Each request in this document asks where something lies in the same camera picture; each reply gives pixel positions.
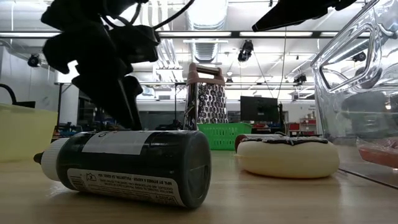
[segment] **computer monitor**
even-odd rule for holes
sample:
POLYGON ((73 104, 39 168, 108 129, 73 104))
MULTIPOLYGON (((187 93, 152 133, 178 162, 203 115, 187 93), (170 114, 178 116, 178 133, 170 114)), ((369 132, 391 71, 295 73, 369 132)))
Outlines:
POLYGON ((241 121, 279 123, 278 99, 241 96, 241 121))

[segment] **green basket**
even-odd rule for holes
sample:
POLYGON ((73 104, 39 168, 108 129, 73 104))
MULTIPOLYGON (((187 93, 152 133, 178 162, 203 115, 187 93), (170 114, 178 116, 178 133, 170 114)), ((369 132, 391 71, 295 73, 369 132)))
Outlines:
POLYGON ((235 139, 240 134, 251 134, 252 126, 246 123, 198 124, 210 144, 211 150, 235 150, 235 139))

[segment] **white bottle cap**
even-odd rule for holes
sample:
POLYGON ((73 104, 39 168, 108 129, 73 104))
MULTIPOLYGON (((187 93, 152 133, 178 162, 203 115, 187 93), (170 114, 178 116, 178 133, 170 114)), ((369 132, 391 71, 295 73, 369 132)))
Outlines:
POLYGON ((44 151, 42 156, 42 170, 43 173, 52 180, 60 181, 57 173, 57 161, 58 155, 61 151, 63 145, 69 140, 69 138, 61 138, 53 143, 51 143, 50 147, 44 151))

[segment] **desk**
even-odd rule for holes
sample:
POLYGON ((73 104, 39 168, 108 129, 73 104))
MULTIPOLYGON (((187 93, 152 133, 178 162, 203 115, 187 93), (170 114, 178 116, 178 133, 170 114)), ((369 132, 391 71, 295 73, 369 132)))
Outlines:
POLYGON ((4 224, 393 224, 398 190, 337 172, 317 180, 273 179, 237 168, 232 152, 213 152, 207 199, 194 211, 77 194, 48 180, 33 162, 0 164, 4 224))

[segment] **bottle label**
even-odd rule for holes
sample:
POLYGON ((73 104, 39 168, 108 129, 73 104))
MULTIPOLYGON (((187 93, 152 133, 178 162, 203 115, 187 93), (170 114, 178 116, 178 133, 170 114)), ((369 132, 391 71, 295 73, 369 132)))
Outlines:
POLYGON ((82 152, 139 155, 152 131, 103 131, 92 136, 82 152))
POLYGON ((173 179, 83 169, 68 169, 68 178, 82 192, 185 206, 173 179))

